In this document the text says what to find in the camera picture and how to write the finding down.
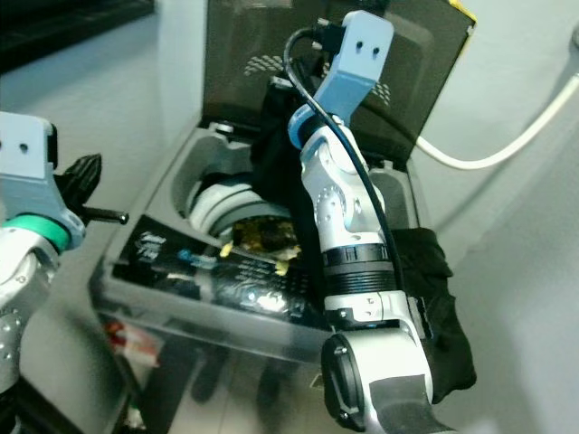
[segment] white wall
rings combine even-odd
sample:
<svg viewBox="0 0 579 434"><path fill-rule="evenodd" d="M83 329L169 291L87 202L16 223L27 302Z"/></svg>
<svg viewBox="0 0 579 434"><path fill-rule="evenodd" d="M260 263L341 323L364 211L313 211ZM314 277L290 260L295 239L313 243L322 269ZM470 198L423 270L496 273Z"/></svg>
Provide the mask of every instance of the white wall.
<svg viewBox="0 0 579 434"><path fill-rule="evenodd" d="M200 115L204 9L203 1L162 0L156 16L8 72L0 107L57 126L61 169L101 152L103 174L90 204L128 210L163 150ZM93 223L81 249L64 255L23 348L26 377L94 434L106 432L122 388L87 291L113 231Z"/></svg>
<svg viewBox="0 0 579 434"><path fill-rule="evenodd" d="M579 129L451 290L479 375L437 409L462 434L577 432Z"/></svg>
<svg viewBox="0 0 579 434"><path fill-rule="evenodd" d="M479 159L500 150L527 127L573 71L570 45L579 23L576 0L463 0L479 26L423 131L451 156ZM512 162L459 172L415 150L432 227L455 266L493 222L560 152L576 128L579 95L544 135Z"/></svg>

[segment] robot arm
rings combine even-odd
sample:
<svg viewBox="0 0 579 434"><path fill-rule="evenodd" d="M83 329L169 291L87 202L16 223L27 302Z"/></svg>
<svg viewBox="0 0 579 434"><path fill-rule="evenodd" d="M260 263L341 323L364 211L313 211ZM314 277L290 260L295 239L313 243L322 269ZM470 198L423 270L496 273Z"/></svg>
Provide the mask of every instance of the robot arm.
<svg viewBox="0 0 579 434"><path fill-rule="evenodd" d="M100 156L55 175L56 130L46 120L0 112L0 432L19 432L15 385L24 328L48 297L59 255L79 247L90 220L128 216L84 204L100 180Z"/></svg>
<svg viewBox="0 0 579 434"><path fill-rule="evenodd" d="M365 165L347 123L380 77L394 29L365 12L348 14L343 25L341 32L332 28L342 41L314 99ZM324 260L325 310L336 331L322 350L329 413L359 432L453 432L432 416L432 376L420 336L350 155L308 105L291 118L289 137L301 149L302 182L314 204ZM375 192L383 212L384 199Z"/></svg>

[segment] black cloth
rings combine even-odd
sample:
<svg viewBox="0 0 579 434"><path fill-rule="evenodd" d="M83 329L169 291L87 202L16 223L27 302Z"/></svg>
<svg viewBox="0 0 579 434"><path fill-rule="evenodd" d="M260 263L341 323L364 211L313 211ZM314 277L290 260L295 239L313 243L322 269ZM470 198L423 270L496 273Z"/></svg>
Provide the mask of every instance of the black cloth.
<svg viewBox="0 0 579 434"><path fill-rule="evenodd" d="M299 151L288 137L288 122L303 104L290 90L270 87L262 106L261 136L252 145L252 186L263 199L289 209L296 235L323 308L325 284L318 229L308 192L301 182ZM448 290L449 270L434 232L419 228L394 231L403 263L405 291L421 299L432 335L422 340L432 371L433 401L476 381L469 341L463 333Z"/></svg>

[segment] power cord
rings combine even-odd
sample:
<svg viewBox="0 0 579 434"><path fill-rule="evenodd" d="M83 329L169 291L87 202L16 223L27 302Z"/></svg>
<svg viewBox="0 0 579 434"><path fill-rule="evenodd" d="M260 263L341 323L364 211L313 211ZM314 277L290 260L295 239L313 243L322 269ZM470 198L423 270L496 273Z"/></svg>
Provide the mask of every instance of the power cord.
<svg viewBox="0 0 579 434"><path fill-rule="evenodd" d="M296 42L300 39L314 39L316 33L312 28L303 28L299 29L294 32L289 39L286 41L285 48L283 50L283 64L286 73L288 74L288 78L291 83L294 85L296 90L299 94L306 100L306 103L309 107L316 113L318 116L322 118L324 123L330 128L330 130L336 135L337 139L340 141L344 149L346 150L364 188L370 198L370 202L372 203L372 207L374 208L374 212L376 214L376 218L378 219L378 223L380 224L380 229L382 234L384 235L386 251L388 252L388 257L392 261L392 265L394 267L394 277L396 280L396 286L399 290L404 289L404 279L403 279L403 269L402 263L400 261L400 256L398 255L398 249L396 248L396 244L394 242L394 237L390 228L388 227L388 222L386 220L386 216L384 214L384 210L382 209L382 204L378 199L378 195L372 185L372 181L370 181L370 177L368 176L367 171L365 170L364 164L358 157L355 149L352 147L352 144L348 140L347 136L344 134L342 129L336 123L336 121L329 116L329 114L318 104L318 102L311 96L311 94L306 90L306 88L302 85L299 81L298 76L296 75L295 71L291 66L291 49L296 44Z"/></svg>

